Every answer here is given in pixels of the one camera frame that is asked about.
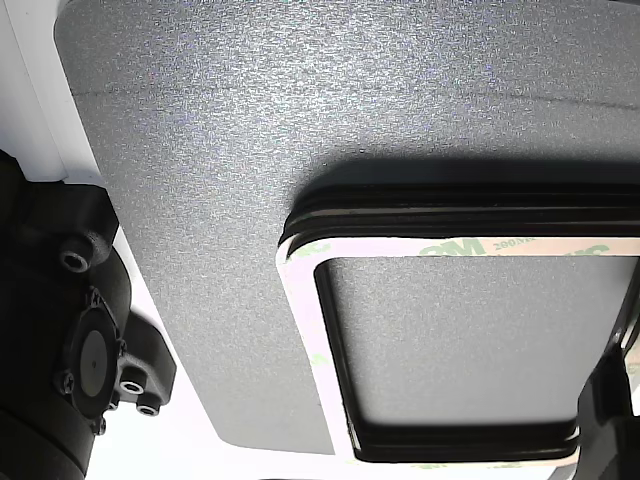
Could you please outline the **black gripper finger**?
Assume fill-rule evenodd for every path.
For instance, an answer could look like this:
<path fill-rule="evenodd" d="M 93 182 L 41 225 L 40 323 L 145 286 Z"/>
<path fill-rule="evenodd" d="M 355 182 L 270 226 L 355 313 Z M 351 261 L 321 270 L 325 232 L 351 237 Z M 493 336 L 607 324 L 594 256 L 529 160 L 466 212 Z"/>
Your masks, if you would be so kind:
<path fill-rule="evenodd" d="M 576 479 L 639 478 L 639 417 L 620 346 L 611 347 L 589 376 L 578 400 Z"/>

